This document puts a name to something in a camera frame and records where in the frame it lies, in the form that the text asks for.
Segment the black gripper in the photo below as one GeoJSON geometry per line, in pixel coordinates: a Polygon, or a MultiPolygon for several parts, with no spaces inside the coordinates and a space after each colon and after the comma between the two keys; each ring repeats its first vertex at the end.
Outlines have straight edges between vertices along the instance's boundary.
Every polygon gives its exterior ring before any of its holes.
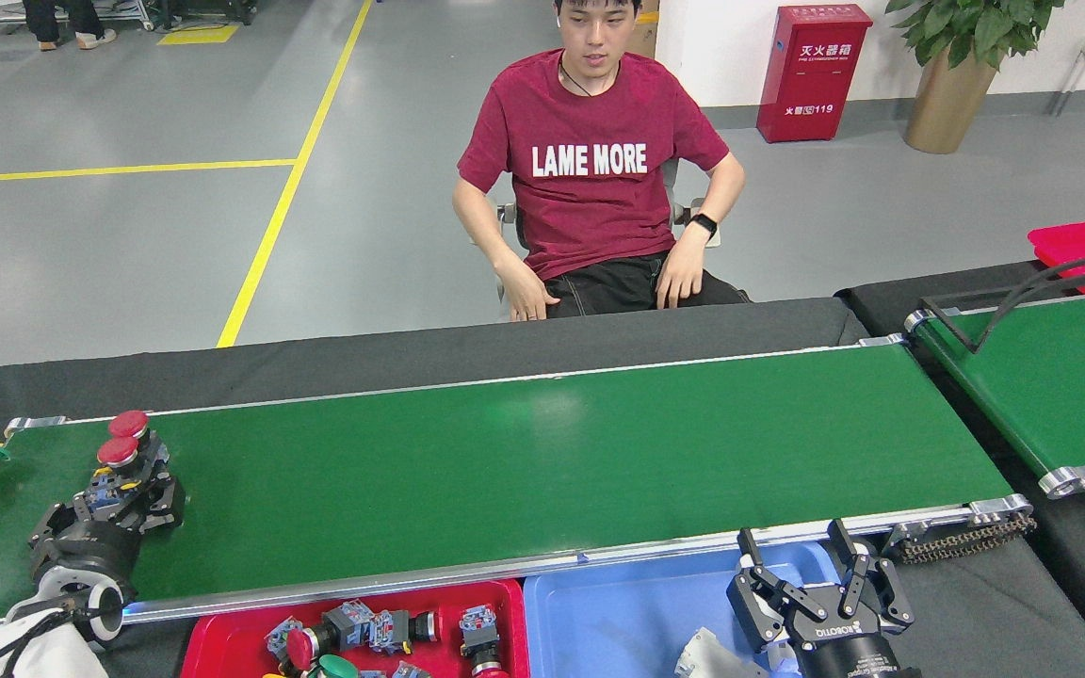
{"type": "Polygon", "coordinates": [[[117,525],[94,520],[82,499],[51,506],[27,542],[33,583],[41,583],[60,566],[103,574],[122,589],[131,589],[142,535],[184,522],[186,490],[180,479],[162,469],[150,479],[122,486],[120,499],[117,525]]]}
{"type": "Polygon", "coordinates": [[[915,622],[891,559],[858,549],[841,519],[831,520],[827,536],[844,566],[840,614],[773,574],[749,528],[737,533],[745,563],[726,594],[751,648],[762,651],[786,628],[804,677],[921,677],[917,667],[899,664],[880,632],[899,634],[915,622]],[[861,605],[866,584],[882,604],[877,613],[861,605]]]}

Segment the person's right hand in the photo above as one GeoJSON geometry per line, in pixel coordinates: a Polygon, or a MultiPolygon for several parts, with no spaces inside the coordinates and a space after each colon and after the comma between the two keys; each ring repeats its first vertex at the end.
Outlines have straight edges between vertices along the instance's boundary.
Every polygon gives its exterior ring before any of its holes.
{"type": "Polygon", "coordinates": [[[546,320],[547,314],[560,304],[561,300],[547,291],[542,279],[511,250],[497,254],[492,266],[505,287],[510,322],[546,320]]]}

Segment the person's left hand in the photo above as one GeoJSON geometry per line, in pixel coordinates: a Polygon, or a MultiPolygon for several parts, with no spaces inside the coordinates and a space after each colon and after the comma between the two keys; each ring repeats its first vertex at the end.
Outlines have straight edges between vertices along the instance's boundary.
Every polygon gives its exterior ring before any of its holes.
{"type": "Polygon", "coordinates": [[[711,236],[701,226],[688,226],[669,250],[660,267],[656,283],[656,308],[675,309],[701,295],[704,279],[704,254],[711,236]]]}

